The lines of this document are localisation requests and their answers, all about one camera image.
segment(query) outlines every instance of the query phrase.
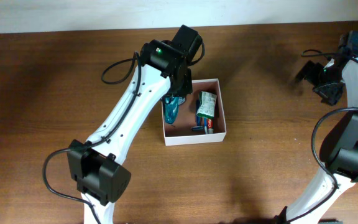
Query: box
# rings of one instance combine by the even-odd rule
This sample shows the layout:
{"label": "box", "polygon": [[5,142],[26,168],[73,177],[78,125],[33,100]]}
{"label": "box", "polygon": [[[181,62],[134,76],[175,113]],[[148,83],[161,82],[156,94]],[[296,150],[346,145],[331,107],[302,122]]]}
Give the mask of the box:
{"label": "box", "polygon": [[[193,80],[193,94],[186,96],[186,101],[179,106],[178,116],[173,124],[164,121],[162,111],[163,133],[166,146],[221,142],[226,135],[226,120],[224,119],[223,103],[219,80]],[[192,131],[196,126],[196,100],[201,91],[216,94],[215,116],[213,119],[214,134],[204,131]]]}

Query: brown wooden surface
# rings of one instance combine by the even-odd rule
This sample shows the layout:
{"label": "brown wooden surface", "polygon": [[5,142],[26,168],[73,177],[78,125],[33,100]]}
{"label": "brown wooden surface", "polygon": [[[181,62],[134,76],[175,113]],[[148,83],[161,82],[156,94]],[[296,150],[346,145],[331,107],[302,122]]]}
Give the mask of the brown wooden surface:
{"label": "brown wooden surface", "polygon": [[[310,151],[315,122],[332,107],[312,86],[290,83],[304,49],[335,51],[358,22],[200,27],[205,58],[193,79],[219,78],[227,135],[223,142],[165,147],[157,104],[132,143],[132,180],[116,204],[116,223],[219,223],[273,217],[305,189],[318,166]],[[152,39],[177,29],[100,30],[0,35],[0,223],[74,223],[83,205],[42,183],[46,156],[84,141],[127,87],[101,72]],[[315,61],[324,62],[323,58]],[[118,79],[129,65],[111,72]],[[345,106],[346,96],[340,105]],[[340,116],[325,122],[320,144]],[[51,184],[77,195],[67,159],[50,163]],[[358,184],[325,214],[358,223]]]}

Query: red object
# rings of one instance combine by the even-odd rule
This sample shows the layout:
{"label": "red object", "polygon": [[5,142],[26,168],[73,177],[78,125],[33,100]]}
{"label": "red object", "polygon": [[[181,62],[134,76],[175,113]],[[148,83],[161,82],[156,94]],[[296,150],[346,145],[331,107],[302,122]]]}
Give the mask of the red object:
{"label": "red object", "polygon": [[212,120],[211,119],[208,119],[208,129],[209,128],[212,128]]}

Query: wooden table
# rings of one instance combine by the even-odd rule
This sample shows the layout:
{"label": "wooden table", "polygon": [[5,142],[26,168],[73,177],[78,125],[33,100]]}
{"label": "wooden table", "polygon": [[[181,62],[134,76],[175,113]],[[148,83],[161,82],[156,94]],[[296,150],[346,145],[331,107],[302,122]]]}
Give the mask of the wooden table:
{"label": "wooden table", "polygon": [[[278,215],[314,176],[311,132],[333,110],[309,83],[290,84],[307,61],[300,52],[335,51],[339,36],[353,29],[358,22],[196,28],[206,55],[192,68],[193,79],[219,78],[226,138],[166,147],[157,104],[127,155],[132,180],[114,221],[229,223]],[[176,31],[0,34],[0,223],[83,221],[82,204],[47,191],[42,163],[72,139],[84,141],[114,108],[129,81],[103,84],[100,74],[108,65]],[[128,66],[109,78],[122,77]],[[335,108],[345,105],[343,96]],[[340,117],[322,125],[318,144]],[[79,196],[65,155],[51,161],[48,176],[56,189]],[[358,184],[324,217],[358,223]]]}

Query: white backdrop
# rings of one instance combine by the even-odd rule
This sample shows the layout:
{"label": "white backdrop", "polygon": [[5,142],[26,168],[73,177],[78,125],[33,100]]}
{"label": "white backdrop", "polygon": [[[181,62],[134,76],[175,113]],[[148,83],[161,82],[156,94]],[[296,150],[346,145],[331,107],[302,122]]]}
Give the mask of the white backdrop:
{"label": "white backdrop", "polygon": [[0,33],[358,20],[358,0],[0,0]]}

